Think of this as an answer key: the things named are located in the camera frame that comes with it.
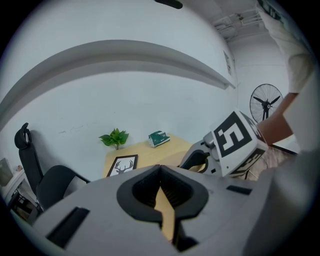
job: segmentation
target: green plant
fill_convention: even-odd
[[[119,145],[123,145],[126,143],[128,139],[129,133],[126,133],[125,130],[119,131],[119,129],[113,129],[110,135],[102,135],[99,138],[106,146],[114,146],[116,150],[119,149]]]

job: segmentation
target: desk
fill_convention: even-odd
[[[153,148],[148,141],[144,141],[127,148],[109,152],[105,157],[103,177],[106,177],[115,158],[122,156],[138,155],[137,168],[143,168],[152,165],[178,166],[187,151],[192,146],[184,139],[168,134],[170,141]],[[198,172],[202,166],[195,166],[190,171]],[[162,233],[169,241],[174,234],[175,211],[169,203],[164,192],[160,188],[156,195],[155,209],[162,213]]]
[[[144,141],[109,152],[104,161],[103,177],[107,176],[116,157],[138,155],[137,168],[156,165],[165,159],[166,163],[162,164],[178,166],[192,144],[175,135],[169,134],[169,136],[170,141],[156,148],[151,147],[148,141]]]

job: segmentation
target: ceiling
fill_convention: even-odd
[[[207,19],[227,42],[266,31],[255,0],[184,0],[183,3]]]

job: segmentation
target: framed picture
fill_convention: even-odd
[[[115,158],[107,174],[107,177],[130,172],[133,169],[137,168],[137,162],[138,162],[137,154],[118,156]]]

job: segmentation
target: white wall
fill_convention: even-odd
[[[288,94],[289,80],[287,70],[276,42],[269,33],[241,37],[229,42],[235,60],[238,82],[237,107],[251,117],[250,98],[256,87],[271,84],[279,89],[282,96]],[[276,145],[299,151],[294,136]]]
[[[4,126],[0,158],[6,157],[12,167],[20,164],[14,136],[28,122],[44,172],[62,164],[90,180],[100,179],[106,153],[114,149],[103,145],[99,136],[113,128],[126,130],[130,145],[163,130],[194,143],[209,132],[215,119],[233,109],[235,92],[148,72],[73,80],[31,101]]]
[[[1,62],[0,102],[17,81],[47,58],[82,44],[135,40],[165,46],[206,64],[230,84],[221,35],[187,6],[153,0],[50,1],[21,26]]]
[[[24,74],[52,55],[114,39],[180,51],[235,83],[223,53],[231,55],[227,44],[187,7],[177,10],[152,0],[52,1],[39,8],[10,43],[1,63],[0,101]],[[105,63],[92,63],[90,68],[101,65]],[[7,158],[13,168],[21,163],[14,136],[28,122],[44,172],[60,164],[96,180],[102,177],[106,153],[113,150],[98,137],[113,128],[130,133],[127,145],[144,141],[157,130],[194,143],[235,106],[236,90],[231,87],[222,90],[188,78],[142,71],[74,78],[77,72],[85,74],[86,68],[61,72],[20,95],[0,120],[0,159]]]

